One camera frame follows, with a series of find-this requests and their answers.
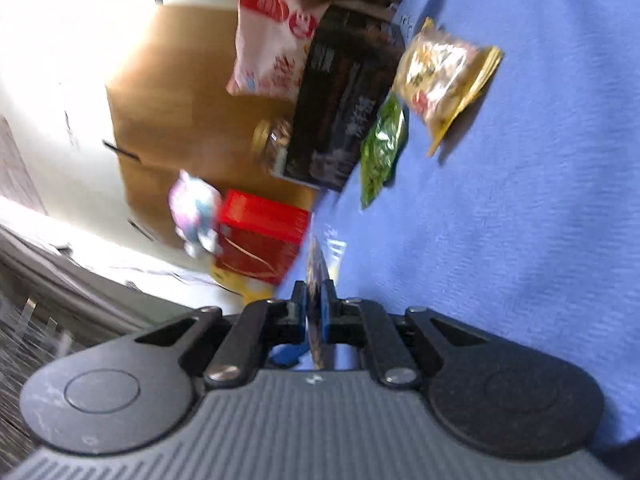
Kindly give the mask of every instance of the small plastic packet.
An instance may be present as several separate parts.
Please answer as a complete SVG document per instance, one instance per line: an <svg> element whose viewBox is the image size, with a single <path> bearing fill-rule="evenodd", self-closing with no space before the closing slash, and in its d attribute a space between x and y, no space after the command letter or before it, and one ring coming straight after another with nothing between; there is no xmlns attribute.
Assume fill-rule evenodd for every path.
<svg viewBox="0 0 640 480"><path fill-rule="evenodd" d="M406 143L406 120L402 102L387 96L378 109L376 122L362 143L360 155L360 205L366 209L392 179L396 160Z"/></svg>
<svg viewBox="0 0 640 480"><path fill-rule="evenodd" d="M216 188L180 170L180 178L169 191L169 210L176 234L192 258L210 253L216 245L216 224L222 196Z"/></svg>
<svg viewBox="0 0 640 480"><path fill-rule="evenodd" d="M296 102L316 27L328 4L239 0L236 64L226 90Z"/></svg>
<svg viewBox="0 0 640 480"><path fill-rule="evenodd" d="M393 85L431 133L432 156L449 126L474 101L502 60L496 46L479 48L427 19L407 47Z"/></svg>

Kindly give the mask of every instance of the yellow object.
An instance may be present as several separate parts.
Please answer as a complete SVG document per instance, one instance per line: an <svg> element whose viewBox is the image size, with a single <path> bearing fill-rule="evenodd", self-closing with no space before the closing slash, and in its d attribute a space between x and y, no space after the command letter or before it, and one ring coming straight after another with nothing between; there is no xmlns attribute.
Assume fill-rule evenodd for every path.
<svg viewBox="0 0 640 480"><path fill-rule="evenodd" d="M240 294L245 305L273 297L274 286L269 283L242 276L230 270L220 269L215 265L211 266L211 275L223 287Z"/></svg>
<svg viewBox="0 0 640 480"><path fill-rule="evenodd" d="M496 46L478 48L434 28L428 18L407 47L393 91L431 133L433 156L453 120L473 102L500 64Z"/></svg>

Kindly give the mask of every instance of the red box lid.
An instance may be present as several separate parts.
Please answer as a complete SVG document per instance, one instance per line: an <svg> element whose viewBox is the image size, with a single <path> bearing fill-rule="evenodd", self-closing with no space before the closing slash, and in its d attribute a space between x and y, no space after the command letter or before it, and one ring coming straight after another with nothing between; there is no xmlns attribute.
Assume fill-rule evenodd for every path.
<svg viewBox="0 0 640 480"><path fill-rule="evenodd" d="M305 237L309 212L232 189L225 196L218 223L299 245Z"/></svg>

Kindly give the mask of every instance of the white wall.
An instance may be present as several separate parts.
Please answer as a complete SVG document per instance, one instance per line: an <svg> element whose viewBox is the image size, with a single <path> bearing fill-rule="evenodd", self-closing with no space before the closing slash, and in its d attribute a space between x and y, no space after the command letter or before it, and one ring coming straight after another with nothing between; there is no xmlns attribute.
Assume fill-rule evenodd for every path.
<svg viewBox="0 0 640 480"><path fill-rule="evenodd" d="M103 81L152 6L153 0L0 0L0 113L50 215L193 268L183 252L129 225L116 156L102 145L113 141Z"/></svg>

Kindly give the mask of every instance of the blue fabric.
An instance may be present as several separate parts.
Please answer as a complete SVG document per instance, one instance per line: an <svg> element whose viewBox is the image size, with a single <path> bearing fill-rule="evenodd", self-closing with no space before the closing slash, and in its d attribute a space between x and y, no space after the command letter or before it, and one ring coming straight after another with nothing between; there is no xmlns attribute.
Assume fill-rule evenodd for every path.
<svg viewBox="0 0 640 480"><path fill-rule="evenodd" d="M597 444L638 436L640 0L405 0L397 18L410 36L425 14L506 56L433 158L410 117L370 209L360 168L321 200L316 228L348 244L338 294L432 306L571 361L606 395Z"/></svg>

